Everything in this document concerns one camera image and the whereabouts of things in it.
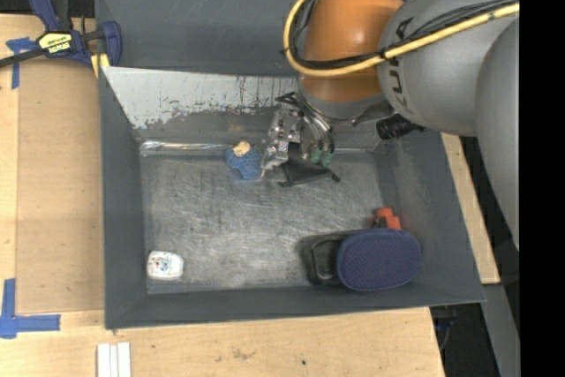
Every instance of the gray bin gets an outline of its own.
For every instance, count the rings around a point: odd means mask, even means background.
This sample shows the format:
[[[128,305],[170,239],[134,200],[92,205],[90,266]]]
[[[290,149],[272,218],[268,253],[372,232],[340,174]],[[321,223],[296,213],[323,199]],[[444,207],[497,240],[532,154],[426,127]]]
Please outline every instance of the gray bin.
[[[95,1],[124,42],[99,78],[107,328],[485,299],[439,133],[379,143],[374,128],[338,128],[339,184],[244,181],[223,161],[241,138],[260,146],[274,98],[296,85],[280,52],[296,0]],[[367,293],[310,285],[300,239],[364,228],[381,206],[421,244],[416,278]],[[182,280],[147,279],[154,249],[184,256]]]

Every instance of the white surface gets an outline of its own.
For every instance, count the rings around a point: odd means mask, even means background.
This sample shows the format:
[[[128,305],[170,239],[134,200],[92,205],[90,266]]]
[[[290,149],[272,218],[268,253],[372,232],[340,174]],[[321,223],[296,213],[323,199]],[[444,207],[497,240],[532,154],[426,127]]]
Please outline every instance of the white surface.
[[[129,343],[117,345],[117,374],[119,377],[132,377],[132,357]]]
[[[132,377],[130,344],[98,344],[96,375],[97,377]]]
[[[296,78],[102,68],[133,127],[205,112],[253,113],[296,90]]]
[[[96,375],[110,377],[109,344],[98,344],[96,348]]]

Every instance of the bin floor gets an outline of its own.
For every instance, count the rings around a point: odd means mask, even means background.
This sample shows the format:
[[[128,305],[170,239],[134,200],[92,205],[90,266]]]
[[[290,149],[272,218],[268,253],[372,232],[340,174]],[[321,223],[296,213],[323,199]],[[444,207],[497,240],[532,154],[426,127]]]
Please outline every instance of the bin floor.
[[[308,285],[298,240],[365,228],[381,206],[372,152],[337,152],[331,168],[339,183],[281,187],[280,168],[244,181],[221,155],[141,157],[147,253],[185,259],[181,280],[147,279],[147,291]]]

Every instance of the small white object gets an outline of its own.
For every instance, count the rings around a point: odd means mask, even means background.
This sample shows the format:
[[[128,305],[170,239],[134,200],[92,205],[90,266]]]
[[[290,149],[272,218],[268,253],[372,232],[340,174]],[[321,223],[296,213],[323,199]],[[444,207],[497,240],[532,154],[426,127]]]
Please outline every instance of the small white object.
[[[147,276],[154,280],[177,280],[183,275],[185,260],[171,252],[153,251],[147,258]]]
[[[130,344],[98,344],[96,375],[98,377],[132,377]]]
[[[132,354],[129,343],[117,344],[117,375],[132,377]]]

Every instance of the wooden table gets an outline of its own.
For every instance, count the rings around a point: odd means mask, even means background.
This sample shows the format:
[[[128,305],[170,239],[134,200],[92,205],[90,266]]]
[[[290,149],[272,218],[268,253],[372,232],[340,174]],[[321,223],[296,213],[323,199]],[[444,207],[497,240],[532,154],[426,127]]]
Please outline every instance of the wooden table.
[[[0,14],[0,57],[8,39],[42,32],[33,16]],[[106,330],[95,76],[43,57],[20,73],[12,90],[0,70],[0,279],[16,277],[18,314],[62,317],[60,331],[0,340],[0,375],[95,375],[96,345],[120,342],[134,377],[444,375],[427,308]],[[443,138],[481,279],[498,283],[459,139]]]

